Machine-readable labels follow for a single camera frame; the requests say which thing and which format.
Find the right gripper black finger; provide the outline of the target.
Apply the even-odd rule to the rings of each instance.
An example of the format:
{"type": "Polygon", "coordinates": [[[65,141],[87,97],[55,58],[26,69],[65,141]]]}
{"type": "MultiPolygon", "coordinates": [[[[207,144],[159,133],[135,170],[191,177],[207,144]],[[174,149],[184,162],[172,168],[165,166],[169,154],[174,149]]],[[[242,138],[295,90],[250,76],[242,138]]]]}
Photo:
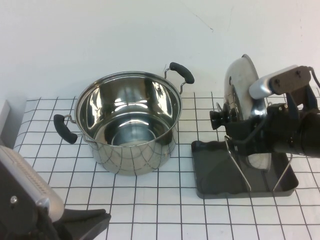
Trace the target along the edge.
{"type": "Polygon", "coordinates": [[[240,131],[233,134],[233,146],[241,156],[265,153],[264,131],[240,131]]]}
{"type": "Polygon", "coordinates": [[[265,138],[263,127],[259,127],[259,125],[265,123],[266,110],[254,110],[253,115],[250,115],[246,120],[241,118],[236,108],[225,107],[224,110],[226,116],[224,127],[229,137],[235,140],[245,140],[253,133],[254,139],[262,140],[265,138]]]}

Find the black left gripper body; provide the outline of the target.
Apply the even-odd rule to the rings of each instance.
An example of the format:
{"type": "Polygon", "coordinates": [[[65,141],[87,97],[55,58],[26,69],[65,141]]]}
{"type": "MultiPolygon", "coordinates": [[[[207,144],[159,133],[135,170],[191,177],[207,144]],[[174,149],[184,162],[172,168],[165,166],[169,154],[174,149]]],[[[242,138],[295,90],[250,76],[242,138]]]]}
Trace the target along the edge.
{"type": "Polygon", "coordinates": [[[9,232],[4,224],[0,224],[0,239],[1,240],[73,240],[74,237],[67,229],[67,223],[71,220],[72,214],[70,209],[66,209],[56,222],[52,222],[48,217],[42,215],[38,220],[34,230],[26,234],[17,234],[9,232]]]}

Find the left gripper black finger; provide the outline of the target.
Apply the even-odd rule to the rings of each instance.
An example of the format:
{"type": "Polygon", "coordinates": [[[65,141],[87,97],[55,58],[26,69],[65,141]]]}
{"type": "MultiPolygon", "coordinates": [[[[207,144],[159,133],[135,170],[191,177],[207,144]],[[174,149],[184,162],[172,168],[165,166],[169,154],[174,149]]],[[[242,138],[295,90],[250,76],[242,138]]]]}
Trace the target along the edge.
{"type": "Polygon", "coordinates": [[[109,219],[110,214],[105,209],[90,209],[90,210],[77,210],[77,209],[65,209],[62,215],[64,222],[77,222],[86,221],[98,217],[104,217],[109,219]]]}
{"type": "Polygon", "coordinates": [[[80,221],[72,230],[73,240],[94,240],[109,226],[111,215],[109,213],[80,221]]]}

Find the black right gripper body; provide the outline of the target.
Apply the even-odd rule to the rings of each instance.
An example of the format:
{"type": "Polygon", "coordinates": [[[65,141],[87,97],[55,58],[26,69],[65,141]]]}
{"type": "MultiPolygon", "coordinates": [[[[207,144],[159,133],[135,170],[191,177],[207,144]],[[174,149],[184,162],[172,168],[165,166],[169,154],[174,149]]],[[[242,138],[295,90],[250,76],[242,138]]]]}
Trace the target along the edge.
{"type": "Polygon", "coordinates": [[[303,155],[301,111],[289,103],[270,104],[261,130],[257,152],[303,155]]]}

